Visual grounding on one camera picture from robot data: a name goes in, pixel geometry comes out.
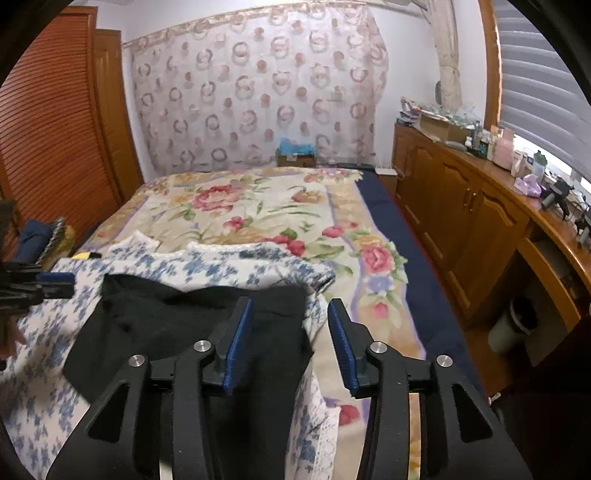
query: pink container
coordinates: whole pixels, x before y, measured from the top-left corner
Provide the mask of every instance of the pink container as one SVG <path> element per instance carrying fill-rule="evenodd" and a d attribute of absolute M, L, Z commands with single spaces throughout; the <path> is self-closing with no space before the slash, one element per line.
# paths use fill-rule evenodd
<path fill-rule="evenodd" d="M 513 166 L 513 137 L 509 128 L 505 128 L 503 136 L 496 141 L 493 162 L 500 168 L 511 171 Z"/>

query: cabinet door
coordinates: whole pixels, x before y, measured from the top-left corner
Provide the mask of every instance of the cabinet door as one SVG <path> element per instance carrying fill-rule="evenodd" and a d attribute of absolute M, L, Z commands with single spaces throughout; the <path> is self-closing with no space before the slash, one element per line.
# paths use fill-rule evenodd
<path fill-rule="evenodd" d="M 394 152 L 392 153 L 392 168 L 398 173 L 398 181 L 400 185 L 404 181 L 404 171 L 406 170 L 410 139 L 408 133 L 401 130 L 401 127 L 396 127 L 396 135 L 394 137 Z M 400 191 L 395 190 L 395 195 L 398 200 L 401 200 Z"/>
<path fill-rule="evenodd" d="M 466 239 L 472 215 L 468 205 L 480 187 L 480 177 L 455 158 L 444 155 L 436 179 L 431 221 L 425 245 L 439 266 L 447 268 L 457 258 Z"/>
<path fill-rule="evenodd" d="M 433 187 L 439 177 L 442 163 L 432 155 L 433 145 L 419 142 L 411 145 L 404 181 L 400 185 L 404 210 L 414 225 L 422 232 L 429 222 L 433 199 Z"/>
<path fill-rule="evenodd" d="M 460 306 L 472 314 L 492 290 L 525 233 L 528 216 L 489 183 L 470 202 L 469 234 L 447 272 Z"/>

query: trash bin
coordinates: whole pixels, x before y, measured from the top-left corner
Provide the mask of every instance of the trash bin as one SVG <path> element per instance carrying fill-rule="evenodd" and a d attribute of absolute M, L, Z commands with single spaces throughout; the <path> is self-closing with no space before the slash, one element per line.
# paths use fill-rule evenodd
<path fill-rule="evenodd" d="M 523 342 L 537 326 L 538 317 L 531 301 L 524 296 L 515 296 L 488 333 L 488 344 L 493 352 L 504 355 Z"/>

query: cardboard box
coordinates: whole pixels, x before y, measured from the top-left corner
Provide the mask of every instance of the cardboard box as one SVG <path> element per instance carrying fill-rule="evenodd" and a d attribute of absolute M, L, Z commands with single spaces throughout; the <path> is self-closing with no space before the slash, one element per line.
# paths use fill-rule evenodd
<path fill-rule="evenodd" d="M 464 144 L 466 137 L 470 135 L 467 128 L 451 124 L 446 120 L 439 120 L 428 115 L 421 115 L 419 128 L 427 136 L 437 137 L 440 141 L 451 141 Z"/>
<path fill-rule="evenodd" d="M 280 155 L 277 151 L 275 156 L 278 167 L 316 168 L 314 155 Z"/>

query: patterned curtain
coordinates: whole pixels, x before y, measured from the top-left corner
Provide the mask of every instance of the patterned curtain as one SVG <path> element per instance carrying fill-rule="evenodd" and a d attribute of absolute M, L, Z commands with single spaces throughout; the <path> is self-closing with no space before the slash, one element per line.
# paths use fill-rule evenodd
<path fill-rule="evenodd" d="M 259 167 L 282 137 L 373 163 L 388 55 L 363 5 L 217 15 L 130 42 L 135 100 L 160 174 Z"/>

